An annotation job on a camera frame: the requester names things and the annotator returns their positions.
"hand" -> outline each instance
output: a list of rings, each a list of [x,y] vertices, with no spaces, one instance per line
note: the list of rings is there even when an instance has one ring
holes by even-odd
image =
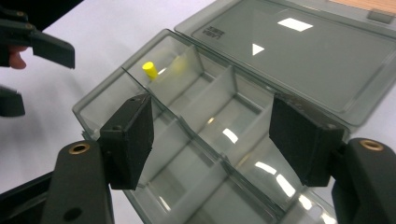
[[[25,51],[27,47],[23,46],[9,46],[9,66],[15,69],[23,69],[26,67],[26,62],[21,58],[20,52]]]

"hinged lid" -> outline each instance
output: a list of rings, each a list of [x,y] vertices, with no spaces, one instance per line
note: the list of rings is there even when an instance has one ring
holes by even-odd
[[[389,24],[372,21],[383,14],[331,1],[294,2],[217,1],[176,31],[276,89],[362,125],[396,78],[395,21],[391,14]]]

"yellow object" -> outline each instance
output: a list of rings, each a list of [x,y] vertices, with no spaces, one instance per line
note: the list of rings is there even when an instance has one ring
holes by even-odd
[[[146,72],[146,75],[148,75],[148,78],[152,81],[158,76],[157,69],[154,66],[153,62],[146,62],[142,66],[143,70]]]

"white surface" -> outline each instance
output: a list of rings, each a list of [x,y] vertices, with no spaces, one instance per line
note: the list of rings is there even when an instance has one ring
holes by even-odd
[[[0,83],[21,92],[26,116],[0,118],[0,192],[51,171],[58,151],[81,140],[72,106],[162,29],[171,29],[213,0],[85,0],[45,32],[76,48],[76,69],[32,56],[24,70],[0,68]],[[393,87],[353,136],[396,149]],[[320,195],[330,199],[329,189]],[[116,223],[139,223],[122,192],[113,191]]]

